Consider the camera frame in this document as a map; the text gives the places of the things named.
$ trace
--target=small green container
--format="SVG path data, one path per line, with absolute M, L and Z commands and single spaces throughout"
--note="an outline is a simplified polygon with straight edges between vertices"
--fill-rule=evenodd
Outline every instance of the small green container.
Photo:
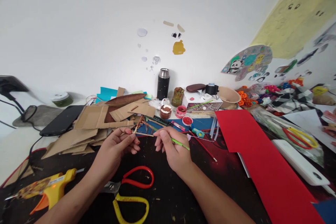
M 50 100 L 57 107 L 66 107 L 74 102 L 72 97 L 67 92 L 54 94 L 52 97 L 50 97 Z

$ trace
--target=left hand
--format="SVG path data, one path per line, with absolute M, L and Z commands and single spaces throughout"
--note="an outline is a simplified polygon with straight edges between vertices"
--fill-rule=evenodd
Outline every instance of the left hand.
M 129 128 L 113 131 L 100 147 L 87 175 L 106 184 L 116 173 L 123 155 L 127 152 L 134 155 L 140 150 L 139 143 L 139 139 Z

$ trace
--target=tan bowl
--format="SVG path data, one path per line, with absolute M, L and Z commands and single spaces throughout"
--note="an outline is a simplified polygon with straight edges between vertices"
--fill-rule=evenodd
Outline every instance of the tan bowl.
M 231 88 L 218 87 L 218 90 L 218 96 L 223 100 L 222 109 L 234 106 L 241 99 L 240 95 Z

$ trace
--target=black thermos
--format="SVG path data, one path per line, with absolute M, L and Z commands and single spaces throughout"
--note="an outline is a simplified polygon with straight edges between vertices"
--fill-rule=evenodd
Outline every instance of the black thermos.
M 169 69 L 161 68 L 159 77 L 157 80 L 157 98 L 163 100 L 163 98 L 168 98 L 168 87 L 169 87 Z

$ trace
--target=wall socket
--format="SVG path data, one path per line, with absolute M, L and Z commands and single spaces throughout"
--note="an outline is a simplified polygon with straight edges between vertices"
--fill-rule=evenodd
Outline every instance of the wall socket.
M 3 92 L 28 92 L 28 88 L 14 76 L 0 75 L 0 93 Z

